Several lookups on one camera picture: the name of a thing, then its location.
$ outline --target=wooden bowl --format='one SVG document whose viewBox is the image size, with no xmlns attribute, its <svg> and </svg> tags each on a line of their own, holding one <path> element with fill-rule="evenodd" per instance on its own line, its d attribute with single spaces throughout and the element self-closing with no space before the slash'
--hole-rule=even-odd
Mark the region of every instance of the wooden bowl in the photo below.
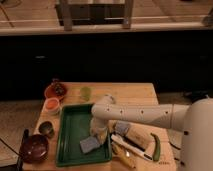
<svg viewBox="0 0 213 171">
<path fill-rule="evenodd" d="M 47 98 L 51 98 L 51 97 L 56 97 L 56 98 L 58 98 L 58 100 L 62 100 L 62 99 L 65 97 L 66 93 L 67 93 L 67 88 L 66 88 L 65 85 L 63 85 L 63 84 L 61 84 L 61 86 L 62 86 L 63 89 L 65 90 L 65 93 L 64 93 L 63 95 L 58 96 L 58 95 L 55 93 L 55 91 L 53 90 L 53 85 L 50 84 L 50 85 L 45 89 L 45 91 L 44 91 L 44 96 L 45 96 L 45 98 L 47 99 Z"/>
<path fill-rule="evenodd" d="M 45 136 L 35 134 L 28 137 L 20 147 L 20 157 L 25 163 L 40 163 L 48 153 L 48 140 Z"/>
</svg>

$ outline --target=green plastic tray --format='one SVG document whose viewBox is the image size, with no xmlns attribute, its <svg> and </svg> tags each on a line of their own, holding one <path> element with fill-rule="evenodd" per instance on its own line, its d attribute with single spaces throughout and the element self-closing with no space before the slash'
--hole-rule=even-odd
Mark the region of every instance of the green plastic tray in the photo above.
<svg viewBox="0 0 213 171">
<path fill-rule="evenodd" d="M 63 107 L 56 154 L 58 167 L 102 163 L 112 159 L 109 135 L 100 148 L 88 154 L 81 151 L 80 140 L 89 136 L 91 107 L 92 104 Z"/>
</svg>

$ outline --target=green vegetable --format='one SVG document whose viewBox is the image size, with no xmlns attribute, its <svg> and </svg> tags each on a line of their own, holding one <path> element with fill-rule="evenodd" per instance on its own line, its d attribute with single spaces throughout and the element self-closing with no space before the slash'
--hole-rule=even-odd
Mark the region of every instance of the green vegetable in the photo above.
<svg viewBox="0 0 213 171">
<path fill-rule="evenodd" d="M 155 139 L 155 150 L 152 155 L 153 161 L 157 162 L 160 159 L 161 147 L 160 147 L 160 139 L 156 134 L 151 133 L 151 135 Z"/>
</svg>

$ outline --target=small bowl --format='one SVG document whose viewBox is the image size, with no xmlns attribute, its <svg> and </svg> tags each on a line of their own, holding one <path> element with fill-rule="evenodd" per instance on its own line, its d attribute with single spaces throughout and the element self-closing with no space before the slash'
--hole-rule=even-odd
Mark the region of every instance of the small bowl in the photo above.
<svg viewBox="0 0 213 171">
<path fill-rule="evenodd" d="M 64 93 L 63 95 L 58 96 L 58 95 L 54 92 L 54 90 L 53 90 L 53 85 L 50 84 L 50 85 L 45 89 L 45 91 L 44 91 L 44 96 L 45 96 L 45 98 L 55 97 L 55 98 L 58 98 L 59 100 L 62 100 L 62 99 L 65 97 L 66 93 L 67 93 L 67 88 L 65 87 L 64 84 L 62 84 L 62 83 L 60 83 L 60 84 L 61 84 L 61 86 L 63 87 L 63 89 L 65 90 L 65 93 Z"/>
<path fill-rule="evenodd" d="M 48 154 L 48 140 L 45 136 L 35 134 L 28 137 L 20 147 L 20 157 L 25 163 L 40 163 Z"/>
<path fill-rule="evenodd" d="M 56 97 L 47 98 L 44 102 L 44 112 L 56 115 L 60 112 L 60 101 Z"/>
<path fill-rule="evenodd" d="M 38 130 L 40 134 L 46 136 L 47 138 L 52 138 L 54 136 L 53 125 L 50 121 L 41 123 Z"/>
</svg>

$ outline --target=cabinet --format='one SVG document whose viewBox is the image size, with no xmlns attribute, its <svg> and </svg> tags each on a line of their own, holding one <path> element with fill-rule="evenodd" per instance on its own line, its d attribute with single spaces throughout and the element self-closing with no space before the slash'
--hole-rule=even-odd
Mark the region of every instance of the cabinet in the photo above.
<svg viewBox="0 0 213 171">
<path fill-rule="evenodd" d="M 43 98 L 52 78 L 213 88 L 211 30 L 0 37 L 0 99 Z"/>
</svg>

